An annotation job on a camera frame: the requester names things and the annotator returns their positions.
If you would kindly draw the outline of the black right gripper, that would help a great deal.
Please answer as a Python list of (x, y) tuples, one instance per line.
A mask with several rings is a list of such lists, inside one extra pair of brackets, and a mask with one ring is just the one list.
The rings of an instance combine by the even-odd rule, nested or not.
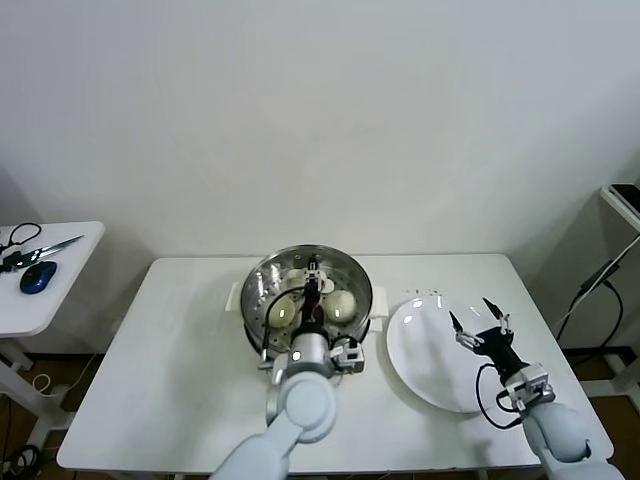
[(524, 368), (524, 362), (512, 348), (514, 334), (511, 333), (510, 315), (504, 314), (497, 304), (487, 298), (484, 298), (483, 302), (499, 322), (500, 327), (493, 327), (476, 336), (466, 331), (455, 314), (450, 311), (455, 340), (464, 348), (473, 348), (472, 351), (476, 355), (488, 357), (499, 375), (515, 375)]

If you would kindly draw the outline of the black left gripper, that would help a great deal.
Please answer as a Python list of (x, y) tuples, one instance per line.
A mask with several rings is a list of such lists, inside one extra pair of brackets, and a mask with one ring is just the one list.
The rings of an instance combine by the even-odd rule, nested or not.
[(301, 308), (301, 322), (298, 327), (299, 334), (326, 333), (324, 311), (319, 302), (322, 289), (323, 279), (321, 271), (313, 270), (312, 272), (308, 272), (305, 277), (304, 299), (306, 301)]

